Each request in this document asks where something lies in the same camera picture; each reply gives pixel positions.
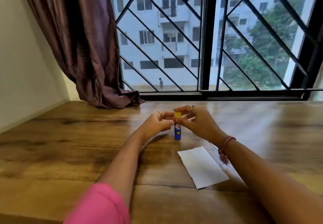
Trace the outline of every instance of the hand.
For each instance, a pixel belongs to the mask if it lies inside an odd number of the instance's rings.
[[[135,131],[142,138],[143,145],[159,132],[170,130],[174,112],[155,112]]]
[[[205,108],[196,106],[192,107],[191,111],[191,106],[186,105],[175,108],[174,111],[181,112],[182,115],[185,115],[182,118],[174,118],[173,121],[175,123],[183,125],[200,138],[211,142],[217,147],[219,147],[228,137]]]

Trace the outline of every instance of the blue glue stick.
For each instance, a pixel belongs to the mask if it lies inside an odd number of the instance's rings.
[[[180,112],[175,113],[175,118],[181,118],[182,114]],[[180,124],[174,124],[174,137],[175,140],[180,140],[181,139],[181,125]]]

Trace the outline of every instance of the glue stick cap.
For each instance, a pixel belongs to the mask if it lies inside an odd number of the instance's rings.
[[[182,114],[181,112],[175,112],[175,118],[181,118]]]

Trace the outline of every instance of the folded white paper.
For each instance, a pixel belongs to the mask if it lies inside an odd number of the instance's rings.
[[[190,174],[196,189],[229,179],[204,147],[201,146],[177,153]]]

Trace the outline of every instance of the pink shirt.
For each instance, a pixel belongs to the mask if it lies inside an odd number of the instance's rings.
[[[63,224],[129,224],[128,207],[110,186],[95,183]]]

